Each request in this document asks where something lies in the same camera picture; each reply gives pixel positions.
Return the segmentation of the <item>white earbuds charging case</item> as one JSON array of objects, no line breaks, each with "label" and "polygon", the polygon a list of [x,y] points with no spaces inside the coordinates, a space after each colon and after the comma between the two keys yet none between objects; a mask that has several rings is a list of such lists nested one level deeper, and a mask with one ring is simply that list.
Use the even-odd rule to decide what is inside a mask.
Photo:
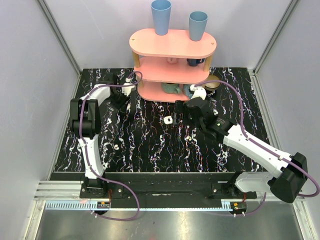
[{"label": "white earbuds charging case", "polygon": [[163,122],[164,122],[164,124],[165,125],[171,125],[171,124],[173,124],[173,118],[172,118],[172,116],[165,116],[164,118],[163,118]]}]

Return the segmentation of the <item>white oval pebble case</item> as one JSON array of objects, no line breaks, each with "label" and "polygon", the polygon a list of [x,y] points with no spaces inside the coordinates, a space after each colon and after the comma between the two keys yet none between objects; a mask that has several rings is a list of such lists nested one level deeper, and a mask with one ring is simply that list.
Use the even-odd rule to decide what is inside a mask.
[{"label": "white oval pebble case", "polygon": [[129,112],[131,110],[131,104],[128,103],[127,107],[126,107],[126,111]]}]

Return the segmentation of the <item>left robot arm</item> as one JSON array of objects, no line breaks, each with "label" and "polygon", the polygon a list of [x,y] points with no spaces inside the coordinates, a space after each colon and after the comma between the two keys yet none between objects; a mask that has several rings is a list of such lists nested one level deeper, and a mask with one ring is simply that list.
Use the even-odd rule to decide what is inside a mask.
[{"label": "left robot arm", "polygon": [[109,73],[107,80],[96,83],[86,95],[70,101],[69,128],[80,144],[85,172],[82,180],[81,198],[104,198],[111,191],[104,181],[105,171],[99,152],[99,134],[102,129],[100,105],[109,101],[119,112],[126,113],[130,94],[135,85],[127,79],[123,85],[116,85],[117,78]]}]

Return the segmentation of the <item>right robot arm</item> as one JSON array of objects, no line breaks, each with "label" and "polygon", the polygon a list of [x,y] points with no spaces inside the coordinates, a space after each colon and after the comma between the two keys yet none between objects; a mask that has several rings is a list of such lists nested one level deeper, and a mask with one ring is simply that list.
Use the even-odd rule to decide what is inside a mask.
[{"label": "right robot arm", "polygon": [[174,122],[199,129],[208,139],[231,147],[261,165],[265,172],[237,172],[228,182],[227,192],[239,198],[247,192],[272,193],[285,203],[293,203],[307,181],[307,158],[291,155],[242,130],[240,124],[211,110],[201,97],[174,103]]}]

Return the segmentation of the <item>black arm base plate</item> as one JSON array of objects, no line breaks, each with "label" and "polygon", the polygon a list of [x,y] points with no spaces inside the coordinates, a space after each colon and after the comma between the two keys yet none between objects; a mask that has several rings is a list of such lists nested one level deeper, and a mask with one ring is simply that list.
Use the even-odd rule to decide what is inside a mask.
[{"label": "black arm base plate", "polygon": [[134,197],[142,203],[154,198],[177,198],[187,200],[191,197],[208,199],[257,198],[256,192],[243,193],[237,190],[232,181],[236,173],[107,173],[108,181],[97,177],[80,177],[81,198],[109,198],[112,202],[134,204]]}]

